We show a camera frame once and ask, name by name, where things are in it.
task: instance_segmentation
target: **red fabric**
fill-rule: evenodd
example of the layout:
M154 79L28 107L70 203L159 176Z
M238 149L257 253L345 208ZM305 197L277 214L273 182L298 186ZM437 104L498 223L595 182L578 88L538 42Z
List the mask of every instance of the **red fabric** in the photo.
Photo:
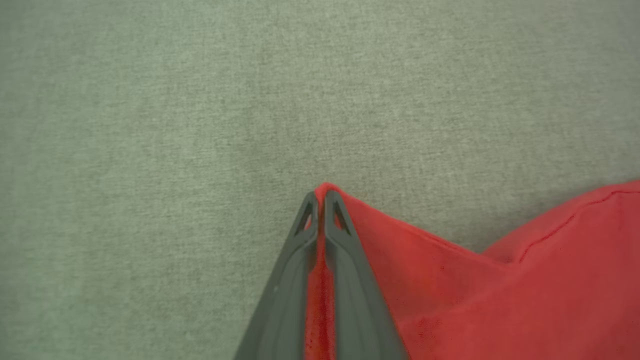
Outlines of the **red fabric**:
M640 181L563 204L476 254L339 191L412 359L640 359ZM324 234L309 360L335 359Z

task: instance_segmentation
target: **textured fabric background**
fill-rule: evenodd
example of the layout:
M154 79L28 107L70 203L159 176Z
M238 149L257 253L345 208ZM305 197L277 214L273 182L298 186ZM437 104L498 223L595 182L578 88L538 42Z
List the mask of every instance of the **textured fabric background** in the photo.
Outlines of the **textured fabric background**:
M480 251L640 177L637 0L0 3L0 358L228 359L331 181Z

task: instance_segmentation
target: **red cloth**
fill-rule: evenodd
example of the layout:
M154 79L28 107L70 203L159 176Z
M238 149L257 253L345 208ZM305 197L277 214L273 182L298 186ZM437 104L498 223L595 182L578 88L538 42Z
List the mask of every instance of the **red cloth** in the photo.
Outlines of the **red cloth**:
M476 254L339 191L412 359L640 359L640 181L586 193ZM324 234L307 359L335 359Z

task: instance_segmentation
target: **red garment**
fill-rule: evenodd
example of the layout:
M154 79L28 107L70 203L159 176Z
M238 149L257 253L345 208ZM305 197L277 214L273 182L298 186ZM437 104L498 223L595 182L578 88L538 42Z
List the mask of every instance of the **red garment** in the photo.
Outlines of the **red garment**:
M640 359L640 181L586 193L476 254L337 190L412 359ZM307 359L335 359L324 234Z

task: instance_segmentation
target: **stitching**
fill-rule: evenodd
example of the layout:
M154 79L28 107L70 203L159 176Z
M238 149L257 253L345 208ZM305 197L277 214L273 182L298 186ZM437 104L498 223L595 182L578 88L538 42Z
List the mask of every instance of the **stitching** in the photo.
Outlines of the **stitching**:
M609 195L607 195L606 197L604 197L603 199L600 200L596 200L596 201L591 201L586 203L585 205L581 206L576 212L573 213L573 215L571 215L565 222L563 222L560 226L556 227L554 230L552 230L550 233L548 233L546 236L532 242L529 244L529 246L527 246L527 248L524 250L524 252L522 253L522 256L520 256L520 260L518 261L519 263L521 263L524 260L524 257L527 255L527 252L529 251L529 249L531 249L531 247L545 241L546 239L549 239L551 236L555 235L558 231L562 230L562 228L564 228L565 226L569 225L569 223L571 221L573 221L573 219L575 218L575 216L577 215L578 211L583 210L591 205L595 205L595 204L600 204L602 202L605 202L609 199L611 199L613 197L613 195L617 195L619 193L623 193L623 194L638 194L640 192L625 192L622 190L618 190L618 191L614 191L611 192Z

